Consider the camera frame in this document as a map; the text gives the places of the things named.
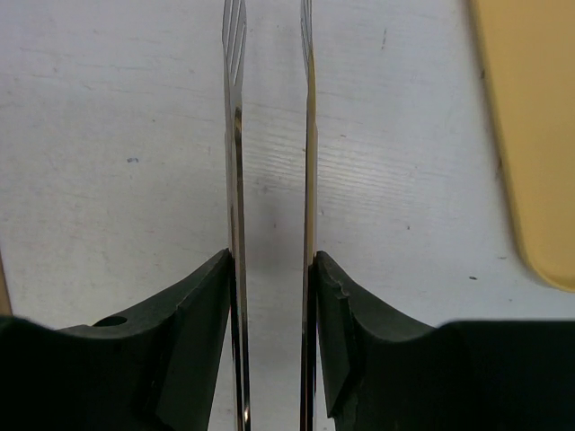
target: black plastic base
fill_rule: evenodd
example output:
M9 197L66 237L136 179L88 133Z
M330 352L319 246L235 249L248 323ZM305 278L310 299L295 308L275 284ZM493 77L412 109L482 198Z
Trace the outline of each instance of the black plastic base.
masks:
M575 429L574 321L433 329L315 263L327 410L338 431Z
M208 429L232 271L220 251L93 326L0 318L0 428Z

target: metal strip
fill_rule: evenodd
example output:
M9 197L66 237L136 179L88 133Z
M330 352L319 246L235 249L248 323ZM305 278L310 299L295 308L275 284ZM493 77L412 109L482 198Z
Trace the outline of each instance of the metal strip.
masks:
M4 267L2 266L2 255L0 255L0 316L12 316L8 285L6 284Z
M244 0L225 0L223 21L228 241L234 258L230 314L234 359L235 430L249 431L252 427L252 418L250 411L242 166L242 83L246 33Z
M300 431L315 430L316 292L310 280L316 253L317 126L315 123L315 65L312 40L312 1L301 3L302 46L307 76L305 132L304 300L302 316Z

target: white table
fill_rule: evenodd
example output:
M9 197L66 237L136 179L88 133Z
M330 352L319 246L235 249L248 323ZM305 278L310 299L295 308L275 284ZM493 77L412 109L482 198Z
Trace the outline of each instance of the white table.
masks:
M0 2L0 245L17 314L92 323L225 248L222 3ZM247 14L253 427L296 429L299 2L248 0ZM320 248L430 324L572 318L575 295L515 251L471 28L459 0L314 2ZM232 429L230 362L214 430Z

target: scratch on surface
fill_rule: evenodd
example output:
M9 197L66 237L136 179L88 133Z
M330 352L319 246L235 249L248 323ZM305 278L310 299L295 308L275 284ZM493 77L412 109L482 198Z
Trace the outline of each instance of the scratch on surface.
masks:
M132 92L131 90L106 89L105 92L127 92L130 94L153 94L152 92Z
M71 196L73 198L90 199L90 200L95 199L92 196L83 195L82 193L73 193L71 191L58 191L55 192L54 195L65 195L65 196Z
M16 102L9 101L9 102L7 102L7 103L2 103L2 104L0 104L0 110L5 110L6 108L12 108L12 107L21 108L22 106L23 106L23 105L20 105L20 104L18 104L18 103L16 103Z
M411 11L410 15L417 16L418 18L423 18L425 20L437 21L438 17L436 15L430 15L428 13L422 13L417 11Z
M118 65L110 65L110 67L116 70L144 70L144 71L151 71L150 67L142 67L142 66L118 66Z
M497 163L497 169L495 169L495 180L498 180L501 176L501 172L503 171L503 161L499 158Z
M162 42L160 40L142 39L142 38L128 38L128 40L134 40L135 42L152 43L154 45L162 45Z
M44 158L48 161L48 164L50 165L50 167L52 168L52 171L58 171L58 168L56 167L56 165L54 164L54 161L52 160L52 157L50 157L49 152L43 152L44 153Z
M62 81L62 78L60 78L59 76L39 75L39 74L30 74L23 76L31 76L32 78L42 78L42 79L55 79L57 81Z
M90 65L87 63L78 63L77 61L75 62L76 66L80 66L80 67L96 67L98 69L105 69L108 68L107 66L103 66L103 65Z
M181 117L183 119L196 119L197 121L207 121L208 123L214 122L213 119L203 119L201 117L194 117L193 115L189 115L189 114L179 114L179 113L174 113L174 112L161 112L161 111L158 111L158 114L168 115L168 116L172 116L172 117Z
M56 51L48 51L46 49L33 49L33 48L25 48L20 47L20 51L22 52L31 52L33 54L46 54L48 56L58 56L58 57L76 57L74 54L67 54L64 52L56 52Z
M158 84L158 86L164 87L164 88L173 88L174 90L184 90L185 92L199 93L198 90L194 90L193 88L190 88L190 87L181 87L179 85Z
M171 55L167 55L167 56L163 56L163 55L146 55L146 56L142 56L145 58L165 58L167 60L173 60L173 61L183 61L183 58L181 57L175 57L175 56L171 56Z
M349 95L340 94L338 92L316 92L316 93L317 94L325 94L326 96L332 96L332 97L341 97L342 99L345 99L346 101L361 101L360 98L351 97Z
M384 30L384 40L381 42L381 50L383 51L385 48L385 41L387 40L387 27Z

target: yellow plastic board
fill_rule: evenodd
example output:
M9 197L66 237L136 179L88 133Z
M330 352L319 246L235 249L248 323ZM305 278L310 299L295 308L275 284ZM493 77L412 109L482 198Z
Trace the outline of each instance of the yellow plastic board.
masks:
M517 243L575 291L575 0L472 0Z

